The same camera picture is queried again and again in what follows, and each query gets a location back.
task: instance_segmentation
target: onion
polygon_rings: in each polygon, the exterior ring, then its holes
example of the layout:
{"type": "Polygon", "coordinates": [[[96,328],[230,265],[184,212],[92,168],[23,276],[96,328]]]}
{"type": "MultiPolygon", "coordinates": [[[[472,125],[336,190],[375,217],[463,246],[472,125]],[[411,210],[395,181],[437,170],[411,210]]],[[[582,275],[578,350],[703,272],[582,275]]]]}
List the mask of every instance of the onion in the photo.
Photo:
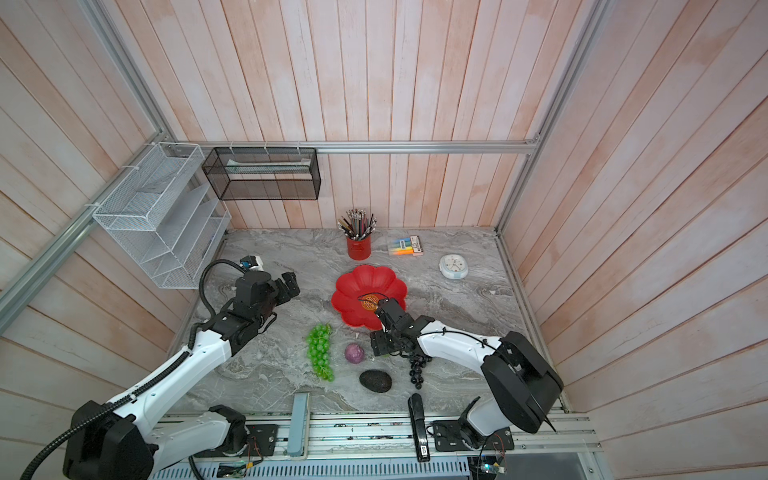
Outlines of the onion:
{"type": "Polygon", "coordinates": [[[344,349],[344,357],[350,363],[360,363],[366,359],[366,351],[357,343],[350,343],[344,349]]]}

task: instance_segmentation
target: wall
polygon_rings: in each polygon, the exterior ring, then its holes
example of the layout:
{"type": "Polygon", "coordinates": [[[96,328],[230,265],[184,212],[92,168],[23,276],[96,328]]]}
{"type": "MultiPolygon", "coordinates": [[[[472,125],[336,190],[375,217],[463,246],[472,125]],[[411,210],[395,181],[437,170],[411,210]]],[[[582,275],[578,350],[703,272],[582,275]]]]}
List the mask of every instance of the wall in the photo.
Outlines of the wall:
{"type": "Polygon", "coordinates": [[[616,478],[768,475],[766,25],[616,2],[505,231],[616,478]]]}
{"type": "MultiPolygon", "coordinates": [[[[77,0],[0,2],[0,289],[154,134],[77,0]]],[[[162,363],[190,298],[86,239],[0,338],[3,475],[162,363]]]]}
{"type": "MultiPolygon", "coordinates": [[[[105,0],[181,139],[533,137],[594,0],[105,0]]],[[[496,225],[523,156],[320,156],[317,202],[230,202],[239,228],[496,225]]]]}

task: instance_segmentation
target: bunch of green grapes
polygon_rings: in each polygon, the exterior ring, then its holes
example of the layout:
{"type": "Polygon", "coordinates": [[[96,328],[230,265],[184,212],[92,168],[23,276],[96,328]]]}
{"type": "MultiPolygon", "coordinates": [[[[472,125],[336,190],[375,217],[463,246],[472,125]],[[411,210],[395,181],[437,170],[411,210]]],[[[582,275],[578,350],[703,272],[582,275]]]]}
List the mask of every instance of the bunch of green grapes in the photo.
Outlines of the bunch of green grapes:
{"type": "Polygon", "coordinates": [[[328,338],[331,334],[331,325],[315,325],[310,335],[306,338],[310,346],[306,353],[312,362],[312,368],[318,377],[323,380],[333,381],[333,369],[331,369],[328,357],[328,338]]]}

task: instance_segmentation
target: red plate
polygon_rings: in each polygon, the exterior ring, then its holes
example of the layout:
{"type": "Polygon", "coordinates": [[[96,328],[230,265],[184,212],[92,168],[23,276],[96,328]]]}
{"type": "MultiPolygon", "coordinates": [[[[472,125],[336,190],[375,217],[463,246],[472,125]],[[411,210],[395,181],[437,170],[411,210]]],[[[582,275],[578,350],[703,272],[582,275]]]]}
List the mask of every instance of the red plate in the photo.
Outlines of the red plate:
{"type": "Polygon", "coordinates": [[[361,265],[339,277],[331,305],[341,313],[347,325],[381,330],[382,324],[373,312],[376,310],[373,302],[385,298],[384,295],[397,300],[402,309],[406,309],[408,287],[395,272],[385,266],[361,265]],[[368,301],[358,300],[360,297],[367,297],[368,301]]]}

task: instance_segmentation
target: black wire basket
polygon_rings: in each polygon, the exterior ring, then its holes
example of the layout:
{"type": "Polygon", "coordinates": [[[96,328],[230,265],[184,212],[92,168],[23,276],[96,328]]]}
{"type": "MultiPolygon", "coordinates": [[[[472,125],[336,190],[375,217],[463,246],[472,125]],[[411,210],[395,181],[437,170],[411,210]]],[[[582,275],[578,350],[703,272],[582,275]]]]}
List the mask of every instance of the black wire basket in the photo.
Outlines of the black wire basket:
{"type": "Polygon", "coordinates": [[[203,172],[221,200],[317,200],[314,148],[216,147],[203,172]]]}

